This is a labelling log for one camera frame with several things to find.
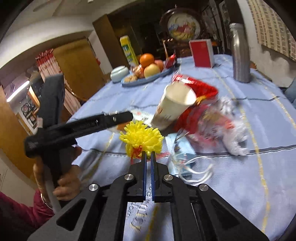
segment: ceramic bowl with lid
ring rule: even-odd
[[[129,75],[128,68],[126,66],[119,66],[112,70],[110,78],[113,83],[118,83],[127,75]]]

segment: red box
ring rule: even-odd
[[[189,46],[196,67],[212,68],[214,66],[214,52],[210,39],[191,40]]]

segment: face mask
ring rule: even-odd
[[[208,180],[212,174],[213,165],[210,164],[208,168],[202,172],[196,172],[192,170],[196,160],[199,158],[207,158],[204,156],[196,156],[194,149],[186,138],[188,133],[180,130],[177,134],[169,134],[165,140],[168,150],[170,152],[170,160],[168,163],[168,170],[171,175],[181,178],[185,183],[192,185],[198,185],[200,182]],[[203,177],[199,180],[187,180],[183,177],[193,174],[203,174]]]

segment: bracelet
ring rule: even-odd
[[[49,209],[52,210],[52,206],[51,206],[50,204],[48,204],[47,202],[45,202],[42,193],[40,193],[40,196],[41,196],[41,200],[43,201],[43,203],[44,203]]]

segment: blue tray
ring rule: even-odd
[[[131,76],[132,74],[130,75],[127,75],[125,76],[122,80],[121,80],[121,84],[123,87],[134,87],[134,86],[138,86],[138,85],[143,85],[143,84],[147,84],[147,83],[150,83],[154,80],[156,80],[157,78],[159,77],[164,77],[168,74],[171,74],[173,72],[173,67],[172,68],[169,68],[169,69],[166,69],[164,72],[161,72],[159,74],[155,74],[153,76],[150,76],[148,78],[142,78],[142,79],[138,79],[136,81],[133,81],[133,82],[129,82],[129,83],[125,83],[124,82],[124,79],[128,76]]]

